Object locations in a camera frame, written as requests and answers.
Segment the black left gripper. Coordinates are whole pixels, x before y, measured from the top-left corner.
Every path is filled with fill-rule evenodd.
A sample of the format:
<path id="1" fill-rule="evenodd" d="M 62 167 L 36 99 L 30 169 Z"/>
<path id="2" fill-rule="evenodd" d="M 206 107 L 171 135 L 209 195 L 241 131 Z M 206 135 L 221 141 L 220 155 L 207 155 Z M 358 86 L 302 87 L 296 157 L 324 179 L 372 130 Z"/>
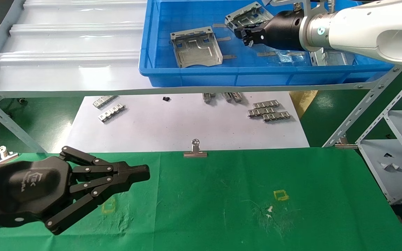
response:
<path id="1" fill-rule="evenodd" d="M 112 195 L 149 179 L 107 176 L 70 186 L 70 174 L 70 164 L 56 156 L 0 164 L 0 228 L 46 221 L 46 228 L 60 235 Z"/>

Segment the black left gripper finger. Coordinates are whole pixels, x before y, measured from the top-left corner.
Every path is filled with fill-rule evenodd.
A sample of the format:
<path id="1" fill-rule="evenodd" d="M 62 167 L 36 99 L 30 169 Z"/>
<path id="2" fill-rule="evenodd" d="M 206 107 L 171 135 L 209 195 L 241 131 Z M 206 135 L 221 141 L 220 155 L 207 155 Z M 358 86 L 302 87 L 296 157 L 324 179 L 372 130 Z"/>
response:
<path id="1" fill-rule="evenodd" d="M 137 173 L 150 176 L 148 165 L 130 166 L 125 161 L 108 162 L 70 146 L 62 148 L 61 159 L 76 164 L 72 173 L 77 177 L 106 177 Z"/>

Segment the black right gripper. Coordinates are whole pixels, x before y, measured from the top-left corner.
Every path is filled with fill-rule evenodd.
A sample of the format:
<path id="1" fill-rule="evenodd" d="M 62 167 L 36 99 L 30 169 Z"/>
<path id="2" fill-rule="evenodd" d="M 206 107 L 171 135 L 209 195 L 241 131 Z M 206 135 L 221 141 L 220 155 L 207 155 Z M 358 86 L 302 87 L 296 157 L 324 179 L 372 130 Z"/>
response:
<path id="1" fill-rule="evenodd" d="M 304 51 L 300 44 L 300 24 L 304 11 L 284 10 L 272 19 L 261 22 L 254 28 L 237 28 L 235 36 L 244 38 L 244 45 L 252 47 L 264 44 L 268 47 L 283 51 Z"/>

